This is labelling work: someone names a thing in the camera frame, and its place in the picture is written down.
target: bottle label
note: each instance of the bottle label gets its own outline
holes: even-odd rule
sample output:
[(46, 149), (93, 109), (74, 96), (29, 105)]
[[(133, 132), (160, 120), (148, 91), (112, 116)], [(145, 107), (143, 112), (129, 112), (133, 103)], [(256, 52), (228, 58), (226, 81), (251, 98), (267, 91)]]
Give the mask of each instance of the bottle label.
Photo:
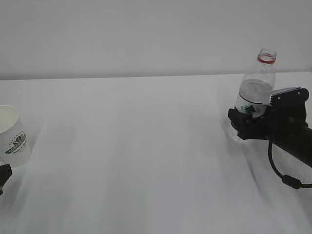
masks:
[(253, 118), (257, 118), (264, 114), (267, 107), (259, 103), (249, 102), (238, 94), (235, 108), (241, 113), (252, 114)]

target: red ring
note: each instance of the red ring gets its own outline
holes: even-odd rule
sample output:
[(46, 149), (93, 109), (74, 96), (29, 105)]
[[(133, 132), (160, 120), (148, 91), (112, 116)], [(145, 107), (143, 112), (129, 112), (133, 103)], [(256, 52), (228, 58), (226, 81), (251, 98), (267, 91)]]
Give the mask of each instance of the red ring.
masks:
[(266, 64), (272, 64), (272, 63), (275, 62), (275, 60), (274, 60), (274, 61), (265, 61), (265, 60), (263, 60), (263, 59), (260, 58), (260, 55), (258, 55), (258, 61), (259, 61), (259, 62), (262, 62), (262, 63), (266, 63)]

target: cup logo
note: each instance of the cup logo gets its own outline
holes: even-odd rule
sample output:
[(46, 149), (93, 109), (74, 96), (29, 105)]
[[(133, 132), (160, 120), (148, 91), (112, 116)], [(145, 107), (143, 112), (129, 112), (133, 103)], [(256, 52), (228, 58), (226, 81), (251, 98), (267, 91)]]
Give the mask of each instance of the cup logo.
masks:
[(9, 146), (10, 149), (7, 150), (5, 153), (6, 154), (11, 154), (11, 153), (20, 153), (25, 149), (26, 145), (26, 134), (25, 132), (20, 132), (15, 136), (15, 138), (10, 142)]

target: table surface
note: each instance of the table surface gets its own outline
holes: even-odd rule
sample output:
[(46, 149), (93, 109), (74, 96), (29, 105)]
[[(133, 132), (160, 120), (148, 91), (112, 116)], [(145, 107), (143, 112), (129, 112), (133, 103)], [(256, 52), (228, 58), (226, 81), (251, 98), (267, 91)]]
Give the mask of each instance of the table surface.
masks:
[[(33, 149), (0, 197), (1, 234), (312, 232), (312, 193), (265, 141), (228, 135), (242, 75), (0, 81)], [(311, 73), (276, 88), (312, 90)], [(307, 102), (312, 123), (312, 101)], [(276, 147), (284, 173), (311, 170)]]

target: black cable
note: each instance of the black cable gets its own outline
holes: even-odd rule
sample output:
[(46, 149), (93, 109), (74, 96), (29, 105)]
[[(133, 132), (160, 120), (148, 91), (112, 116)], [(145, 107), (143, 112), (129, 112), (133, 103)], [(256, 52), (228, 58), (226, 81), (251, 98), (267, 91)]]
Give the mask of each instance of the black cable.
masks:
[(273, 139), (270, 139), (269, 141), (269, 147), (268, 147), (268, 156), (270, 165), (273, 169), (273, 171), (282, 179), (282, 182), (294, 189), (300, 189), (300, 188), (312, 188), (312, 184), (302, 184), (299, 179), (296, 179), (290, 175), (282, 175), (278, 169), (276, 168), (273, 158), (272, 158), (272, 145), (273, 145)]

